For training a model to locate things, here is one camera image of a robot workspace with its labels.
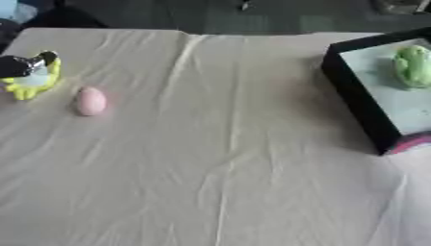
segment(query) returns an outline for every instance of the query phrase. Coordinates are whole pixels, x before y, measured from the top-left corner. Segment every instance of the toy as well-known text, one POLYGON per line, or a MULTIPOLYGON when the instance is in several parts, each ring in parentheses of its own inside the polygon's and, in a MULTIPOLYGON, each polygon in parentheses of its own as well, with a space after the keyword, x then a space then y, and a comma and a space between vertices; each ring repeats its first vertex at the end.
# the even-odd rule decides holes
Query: toy
POLYGON ((1 81, 8 84, 6 91, 12 92, 17 100, 28 100, 57 83, 61 61, 55 52, 44 51, 30 59, 0 57, 0 67, 1 81))
POLYGON ((398 50, 394 57, 398 78, 408 87, 431 86, 431 51, 419 45, 398 50))
POLYGON ((106 108, 106 96, 95 87, 83 87, 76 95, 76 109, 84 116, 94 116, 106 108))

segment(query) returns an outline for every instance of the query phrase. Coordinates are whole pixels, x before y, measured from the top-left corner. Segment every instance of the table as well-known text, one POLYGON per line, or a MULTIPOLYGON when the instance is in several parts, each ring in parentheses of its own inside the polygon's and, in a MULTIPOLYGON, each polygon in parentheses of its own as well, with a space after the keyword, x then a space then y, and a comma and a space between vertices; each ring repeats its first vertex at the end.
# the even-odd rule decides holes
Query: table
POLYGON ((377 157, 318 67, 371 34, 30 29, 63 80, 0 96, 0 245, 429 245, 431 151, 377 157), (80 86, 109 110, 79 117, 80 86))

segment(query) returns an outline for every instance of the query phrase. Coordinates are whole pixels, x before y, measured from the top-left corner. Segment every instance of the yellow object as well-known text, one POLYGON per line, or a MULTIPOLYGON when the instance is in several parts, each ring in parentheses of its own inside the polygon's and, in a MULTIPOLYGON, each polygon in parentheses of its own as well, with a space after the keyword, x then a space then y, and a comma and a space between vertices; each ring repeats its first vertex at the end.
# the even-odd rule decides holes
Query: yellow object
POLYGON ((12 92, 16 100, 33 99, 39 93, 52 88, 57 83, 60 78, 61 65, 60 58, 56 58, 47 66, 47 75, 45 75, 42 85, 26 85, 26 83, 21 83, 22 78, 4 78, 2 81, 8 84, 6 91, 12 92))

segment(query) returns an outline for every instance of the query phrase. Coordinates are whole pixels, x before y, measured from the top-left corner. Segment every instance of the yellow toy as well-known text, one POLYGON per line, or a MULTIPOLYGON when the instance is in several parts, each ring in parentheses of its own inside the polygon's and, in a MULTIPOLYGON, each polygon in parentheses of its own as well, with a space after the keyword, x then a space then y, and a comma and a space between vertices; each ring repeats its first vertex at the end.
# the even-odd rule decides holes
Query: yellow toy
POLYGON ((26 59, 16 56, 0 57, 1 81, 6 91, 17 100, 29 100, 53 87, 60 78, 61 61, 57 53, 44 51, 26 59))

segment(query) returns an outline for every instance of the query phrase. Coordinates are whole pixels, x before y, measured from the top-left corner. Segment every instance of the green toy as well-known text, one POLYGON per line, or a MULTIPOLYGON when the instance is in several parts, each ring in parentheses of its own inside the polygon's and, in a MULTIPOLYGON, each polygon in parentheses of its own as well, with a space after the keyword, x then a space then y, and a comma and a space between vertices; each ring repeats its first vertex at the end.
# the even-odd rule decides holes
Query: green toy
POLYGON ((394 57, 395 72, 408 87, 431 86, 431 51, 420 45, 398 50, 394 57))

